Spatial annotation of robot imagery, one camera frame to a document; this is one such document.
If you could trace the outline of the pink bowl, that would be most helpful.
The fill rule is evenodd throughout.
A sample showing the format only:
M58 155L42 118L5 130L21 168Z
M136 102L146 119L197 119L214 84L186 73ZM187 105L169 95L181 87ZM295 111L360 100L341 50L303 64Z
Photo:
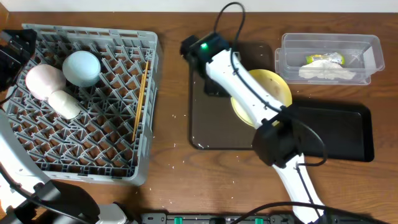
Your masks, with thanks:
M55 91L66 86L63 72L51 65L41 64L29 70L25 78L25 85L38 100L48 100Z

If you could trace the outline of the wooden chopstick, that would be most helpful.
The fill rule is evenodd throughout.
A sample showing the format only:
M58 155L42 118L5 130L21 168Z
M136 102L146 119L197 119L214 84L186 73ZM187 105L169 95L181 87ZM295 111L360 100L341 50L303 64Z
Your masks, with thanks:
M141 118L142 102L144 99L144 92L145 92L145 87L146 87L146 76L147 76L147 72L145 72L143 74L142 80L141 80L139 98L138 98L137 109L136 109L136 117L135 117L134 129L133 129L133 134L132 134L132 141L135 141L138 125L139 125L140 118Z
M138 102L137 102L136 118L135 118L135 124L134 124L134 132L137 131L138 125L139 125L139 122L141 119L141 109L142 109L142 104L143 104L143 99L144 99L144 92L145 92L145 88L146 88L146 78L147 78L148 68L149 68L149 61L146 62L145 72L141 79L139 98L138 98Z

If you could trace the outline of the light blue bowl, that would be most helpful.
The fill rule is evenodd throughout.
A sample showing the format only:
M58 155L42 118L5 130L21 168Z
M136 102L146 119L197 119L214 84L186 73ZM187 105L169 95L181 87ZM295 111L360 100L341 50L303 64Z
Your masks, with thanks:
M76 51L63 62L65 78L79 87L95 85L100 80L101 64L98 58L87 51Z

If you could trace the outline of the cream plastic cup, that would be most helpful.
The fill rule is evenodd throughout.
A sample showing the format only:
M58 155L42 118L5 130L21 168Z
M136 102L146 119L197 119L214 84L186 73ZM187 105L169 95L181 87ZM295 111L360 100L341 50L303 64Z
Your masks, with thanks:
M65 119L72 119L79 115L79 102L63 90L53 92L48 98L49 105Z

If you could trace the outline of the yellow plate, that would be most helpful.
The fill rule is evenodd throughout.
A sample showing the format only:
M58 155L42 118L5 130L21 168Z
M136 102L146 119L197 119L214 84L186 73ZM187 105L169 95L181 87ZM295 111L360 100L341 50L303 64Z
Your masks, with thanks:
M260 84L260 86L267 90L284 106L288 107L292 104L290 88L278 74L263 69L250 70L249 73ZM238 118L247 125L252 126L252 121L249 119L249 116L233 97L231 97L231 105Z

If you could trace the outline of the green snack wrapper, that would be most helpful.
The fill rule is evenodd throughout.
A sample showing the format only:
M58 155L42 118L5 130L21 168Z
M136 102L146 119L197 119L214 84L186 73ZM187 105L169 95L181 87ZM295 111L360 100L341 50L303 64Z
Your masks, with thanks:
M327 53L327 54L316 54L316 55L309 55L305 57L306 63L310 64L317 60L327 60L329 62L337 63L340 65L345 64L345 58L338 52Z

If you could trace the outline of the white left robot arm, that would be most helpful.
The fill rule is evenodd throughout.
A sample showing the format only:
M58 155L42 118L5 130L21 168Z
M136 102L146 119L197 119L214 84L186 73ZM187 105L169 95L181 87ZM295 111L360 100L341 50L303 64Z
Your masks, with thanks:
M37 33L2 30L1 90L16 85L33 58ZM27 154L1 112L1 223L127 223L115 203L98 205L83 188L50 179Z

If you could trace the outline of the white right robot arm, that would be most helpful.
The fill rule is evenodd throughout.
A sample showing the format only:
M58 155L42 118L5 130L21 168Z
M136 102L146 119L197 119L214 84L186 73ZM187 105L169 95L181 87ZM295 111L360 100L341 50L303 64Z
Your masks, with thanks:
M191 35L182 41L180 54L206 80L233 97L256 130L252 148L266 165L278 173L293 207L303 223L319 223L325 214L307 172L301 138L312 129L300 121L291 106L285 106L262 87L216 32L199 39Z

